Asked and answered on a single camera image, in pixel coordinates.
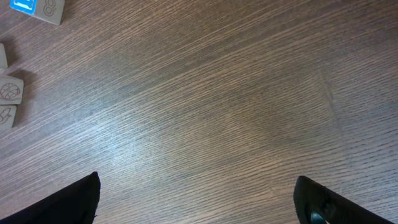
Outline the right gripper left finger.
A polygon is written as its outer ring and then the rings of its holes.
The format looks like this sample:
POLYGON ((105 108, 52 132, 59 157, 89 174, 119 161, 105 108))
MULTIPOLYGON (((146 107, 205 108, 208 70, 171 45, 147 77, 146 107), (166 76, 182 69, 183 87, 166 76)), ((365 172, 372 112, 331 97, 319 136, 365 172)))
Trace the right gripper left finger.
POLYGON ((1 219, 1 224, 92 224, 100 200, 97 172, 1 219))

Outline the blue D wooden block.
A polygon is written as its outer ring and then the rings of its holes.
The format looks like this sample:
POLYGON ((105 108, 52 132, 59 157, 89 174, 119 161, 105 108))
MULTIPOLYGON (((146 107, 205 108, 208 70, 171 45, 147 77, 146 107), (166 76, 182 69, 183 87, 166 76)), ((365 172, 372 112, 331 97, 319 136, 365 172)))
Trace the blue D wooden block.
POLYGON ((6 51, 5 51, 3 43, 0 43, 0 68, 3 68, 3 69, 8 68, 6 51))

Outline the red framed I block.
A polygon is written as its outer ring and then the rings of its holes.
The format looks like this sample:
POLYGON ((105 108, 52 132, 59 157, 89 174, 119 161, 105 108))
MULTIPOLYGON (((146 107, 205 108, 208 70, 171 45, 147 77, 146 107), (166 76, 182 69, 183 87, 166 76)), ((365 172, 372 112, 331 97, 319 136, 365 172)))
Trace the red framed I block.
POLYGON ((16 105, 1 105, 0 106, 0 130, 4 131, 11 129, 14 124, 16 116, 16 105))

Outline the yellow wooden block centre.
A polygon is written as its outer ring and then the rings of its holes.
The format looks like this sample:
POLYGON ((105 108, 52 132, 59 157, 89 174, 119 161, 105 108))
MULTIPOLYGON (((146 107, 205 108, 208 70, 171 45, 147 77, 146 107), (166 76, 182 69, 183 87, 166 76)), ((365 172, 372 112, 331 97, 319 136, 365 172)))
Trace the yellow wooden block centre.
POLYGON ((1 76, 1 104, 19 105, 22 101, 24 81, 11 76, 1 76))

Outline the blue symbol wooden block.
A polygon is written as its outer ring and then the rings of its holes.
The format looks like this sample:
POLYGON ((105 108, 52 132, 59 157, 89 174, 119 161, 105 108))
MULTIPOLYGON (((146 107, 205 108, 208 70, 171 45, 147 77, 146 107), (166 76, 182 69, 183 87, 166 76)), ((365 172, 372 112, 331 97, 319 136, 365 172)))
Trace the blue symbol wooden block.
POLYGON ((10 8, 59 26, 65 0, 10 0, 10 8))

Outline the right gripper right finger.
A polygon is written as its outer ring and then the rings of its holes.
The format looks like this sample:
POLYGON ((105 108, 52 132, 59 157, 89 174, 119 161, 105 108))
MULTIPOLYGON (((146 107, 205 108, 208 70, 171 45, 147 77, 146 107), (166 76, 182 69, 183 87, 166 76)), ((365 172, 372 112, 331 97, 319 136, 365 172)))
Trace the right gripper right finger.
POLYGON ((392 224, 303 175, 296 181, 293 198, 301 224, 392 224))

